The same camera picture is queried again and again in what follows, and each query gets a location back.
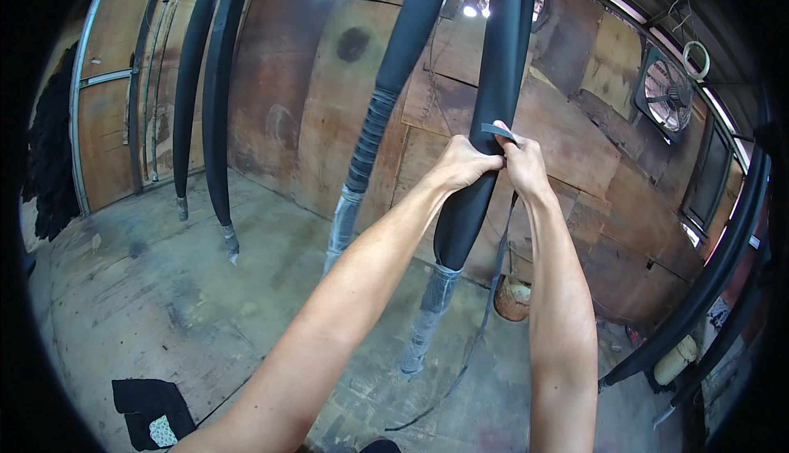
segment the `window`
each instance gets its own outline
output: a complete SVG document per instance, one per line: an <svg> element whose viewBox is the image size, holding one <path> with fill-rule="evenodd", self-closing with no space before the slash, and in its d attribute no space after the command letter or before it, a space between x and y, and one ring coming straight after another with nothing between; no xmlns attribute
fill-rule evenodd
<svg viewBox="0 0 789 453"><path fill-rule="evenodd" d="M733 143L713 113L708 113L696 166L680 207L690 220L688 227L696 233L706 231L715 216L733 157Z"/></svg>

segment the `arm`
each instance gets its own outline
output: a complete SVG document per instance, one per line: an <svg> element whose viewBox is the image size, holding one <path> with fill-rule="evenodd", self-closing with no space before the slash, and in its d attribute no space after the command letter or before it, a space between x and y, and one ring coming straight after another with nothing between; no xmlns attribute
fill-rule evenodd
<svg viewBox="0 0 789 453"><path fill-rule="evenodd" d="M494 124L507 127L500 121ZM507 139L499 142L532 229L531 447L534 451L591 451L597 412L592 298L556 194L548 184L540 145L516 139L517 146Z"/></svg>
<svg viewBox="0 0 789 453"><path fill-rule="evenodd" d="M295 451L449 195L500 169L455 136L408 195L364 231L312 292L225 417L173 451Z"/></svg>

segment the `dark burn mark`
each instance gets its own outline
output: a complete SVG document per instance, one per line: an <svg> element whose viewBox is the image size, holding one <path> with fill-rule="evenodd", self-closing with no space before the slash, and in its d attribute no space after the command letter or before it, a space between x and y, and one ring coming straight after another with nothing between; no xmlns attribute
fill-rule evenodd
<svg viewBox="0 0 789 453"><path fill-rule="evenodd" d="M360 27L348 28L337 42L337 57L345 62L356 62L365 53L369 43L370 35Z"/></svg>

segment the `white patterned cloth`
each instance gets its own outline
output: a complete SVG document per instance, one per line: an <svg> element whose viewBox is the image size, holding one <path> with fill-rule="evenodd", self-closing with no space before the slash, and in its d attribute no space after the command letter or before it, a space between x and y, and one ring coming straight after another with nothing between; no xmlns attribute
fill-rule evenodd
<svg viewBox="0 0 789 453"><path fill-rule="evenodd" d="M178 442L175 434L173 434L173 429L170 428L170 421L167 420L166 415L153 421L148 428L151 430L151 439L161 448L173 446Z"/></svg>

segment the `black pile of fabric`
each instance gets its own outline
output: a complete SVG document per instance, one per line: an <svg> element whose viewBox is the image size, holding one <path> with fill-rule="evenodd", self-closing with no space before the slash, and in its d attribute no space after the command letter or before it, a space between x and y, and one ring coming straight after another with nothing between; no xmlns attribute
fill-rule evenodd
<svg viewBox="0 0 789 453"><path fill-rule="evenodd" d="M36 198L39 216L35 235L52 241L80 214L71 171L69 139L69 91L76 44L61 59L60 68L46 83L35 106L35 119L28 131L28 175L22 200Z"/></svg>

